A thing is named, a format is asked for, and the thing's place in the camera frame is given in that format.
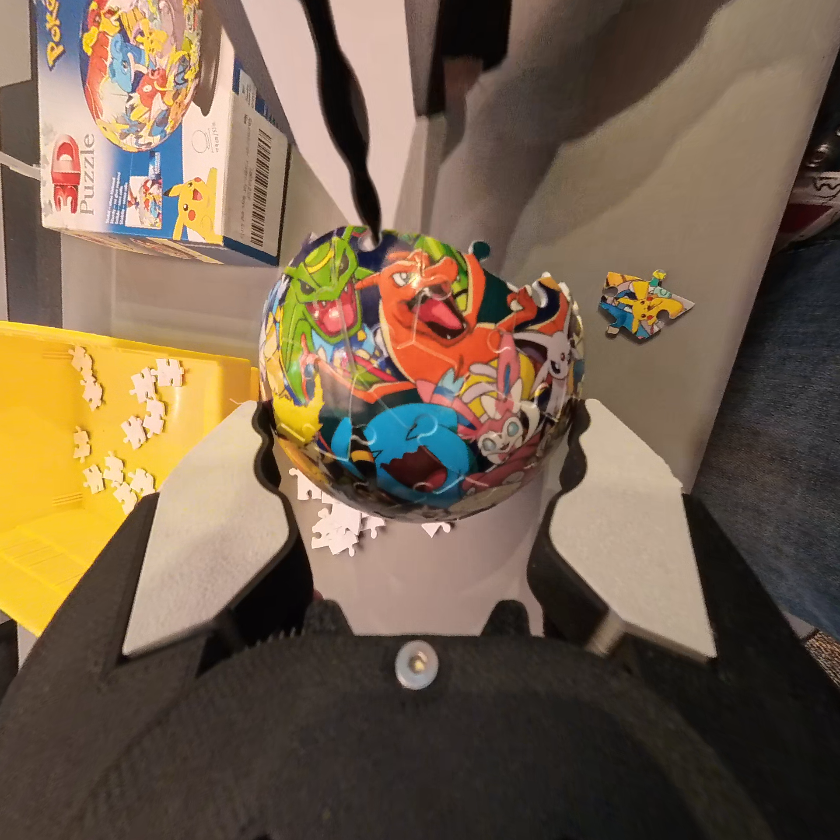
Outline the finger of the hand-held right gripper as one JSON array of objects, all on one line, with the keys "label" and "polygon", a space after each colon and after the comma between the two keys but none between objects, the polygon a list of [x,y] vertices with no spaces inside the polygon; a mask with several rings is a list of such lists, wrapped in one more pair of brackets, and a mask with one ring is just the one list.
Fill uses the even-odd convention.
[{"label": "finger of the hand-held right gripper", "polygon": [[292,142],[349,222],[382,233],[361,86],[328,1],[241,3]]},{"label": "finger of the hand-held right gripper", "polygon": [[512,2],[403,5],[415,122],[394,227],[432,230],[442,170],[466,131],[468,94],[507,56]]}]

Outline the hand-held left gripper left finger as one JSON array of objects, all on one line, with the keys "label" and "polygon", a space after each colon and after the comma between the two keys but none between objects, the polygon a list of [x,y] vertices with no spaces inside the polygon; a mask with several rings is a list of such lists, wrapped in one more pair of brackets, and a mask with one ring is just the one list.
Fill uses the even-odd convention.
[{"label": "hand-held left gripper left finger", "polygon": [[230,648],[301,630],[312,569],[267,402],[238,406],[164,480],[122,641],[148,655],[203,633]]}]

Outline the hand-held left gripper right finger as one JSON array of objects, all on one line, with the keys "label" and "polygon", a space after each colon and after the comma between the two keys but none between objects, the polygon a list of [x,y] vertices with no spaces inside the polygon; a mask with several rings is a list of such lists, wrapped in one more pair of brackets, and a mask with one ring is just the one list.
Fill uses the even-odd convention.
[{"label": "hand-held left gripper right finger", "polygon": [[666,462],[588,399],[575,408],[559,481],[527,570],[548,625],[603,657],[633,637],[714,659],[683,487]]}]

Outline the colourful puzzle ball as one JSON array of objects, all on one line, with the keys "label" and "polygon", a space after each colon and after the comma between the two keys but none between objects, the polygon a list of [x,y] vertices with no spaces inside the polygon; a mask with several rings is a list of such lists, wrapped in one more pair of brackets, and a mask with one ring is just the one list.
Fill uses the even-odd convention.
[{"label": "colourful puzzle ball", "polygon": [[581,397],[583,323],[549,273],[516,287],[422,234],[312,235],[259,334],[259,390],[289,460],[385,518],[489,510],[539,478]]}]

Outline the cluster of white puzzle pieces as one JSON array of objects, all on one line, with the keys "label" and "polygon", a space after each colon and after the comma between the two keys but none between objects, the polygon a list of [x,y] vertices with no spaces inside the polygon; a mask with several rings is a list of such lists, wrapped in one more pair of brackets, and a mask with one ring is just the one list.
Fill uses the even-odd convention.
[{"label": "cluster of white puzzle pieces", "polygon": [[311,547],[326,549],[332,555],[347,553],[353,557],[355,546],[364,535],[376,539],[387,526],[387,520],[364,513],[320,490],[298,468],[290,468],[290,478],[296,483],[297,499],[317,502],[318,519],[311,528]]}]

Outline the scattered white puzzle pieces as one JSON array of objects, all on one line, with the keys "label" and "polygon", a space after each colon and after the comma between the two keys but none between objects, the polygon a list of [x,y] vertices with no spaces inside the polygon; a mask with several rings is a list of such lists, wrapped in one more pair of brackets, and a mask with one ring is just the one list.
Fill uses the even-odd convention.
[{"label": "scattered white puzzle pieces", "polygon": [[[88,350],[72,345],[68,350],[70,365],[79,375],[81,398],[92,413],[104,407],[104,388],[96,376],[93,359]],[[158,359],[155,367],[145,367],[131,374],[129,394],[134,397],[143,413],[133,414],[119,426],[122,442],[135,452],[153,438],[163,435],[167,421],[167,407],[160,395],[162,388],[180,388],[184,384],[182,363],[172,357]],[[89,465],[82,471],[83,486],[92,495],[110,490],[125,515],[137,503],[155,490],[155,479],[144,468],[127,469],[125,460],[108,451],[103,466]]]}]

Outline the blue puzzle box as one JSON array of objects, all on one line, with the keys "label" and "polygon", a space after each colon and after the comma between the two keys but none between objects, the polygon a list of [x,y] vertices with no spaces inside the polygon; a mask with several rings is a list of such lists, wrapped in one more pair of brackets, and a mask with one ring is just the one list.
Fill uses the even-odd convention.
[{"label": "blue puzzle box", "polygon": [[32,2],[41,220],[138,254],[277,266],[288,142],[212,2]]}]

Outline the assembled colourful puzzle fragment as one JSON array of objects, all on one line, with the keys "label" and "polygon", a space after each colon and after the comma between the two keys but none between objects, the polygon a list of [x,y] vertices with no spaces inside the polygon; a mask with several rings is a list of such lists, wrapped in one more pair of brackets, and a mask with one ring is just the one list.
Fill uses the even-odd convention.
[{"label": "assembled colourful puzzle fragment", "polygon": [[598,305],[608,319],[606,336],[613,339],[624,333],[636,341],[645,341],[659,333],[667,322],[693,309],[693,301],[666,287],[667,276],[661,269],[649,279],[608,272]]}]

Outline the yellow plastic tray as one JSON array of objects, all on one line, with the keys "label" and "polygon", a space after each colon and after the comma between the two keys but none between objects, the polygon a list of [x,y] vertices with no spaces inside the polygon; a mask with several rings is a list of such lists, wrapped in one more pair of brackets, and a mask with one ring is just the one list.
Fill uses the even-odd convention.
[{"label": "yellow plastic tray", "polygon": [[[70,365],[72,345],[87,349],[104,388],[92,413]],[[137,451],[119,426],[141,415],[131,374],[175,358],[180,388],[162,388],[163,435]],[[107,452],[127,469],[147,469],[155,490],[196,444],[258,395],[247,360],[178,350],[92,333],[3,321],[1,326],[1,607],[40,635],[127,514],[110,490],[92,495],[82,471]]]}]

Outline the person's red printed shoe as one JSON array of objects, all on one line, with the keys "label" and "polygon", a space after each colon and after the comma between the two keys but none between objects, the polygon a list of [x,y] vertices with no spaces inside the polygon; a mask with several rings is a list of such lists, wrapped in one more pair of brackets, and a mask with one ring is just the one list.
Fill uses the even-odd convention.
[{"label": "person's red printed shoe", "polygon": [[780,224],[787,246],[819,235],[839,216],[839,127],[823,132],[808,147]]}]

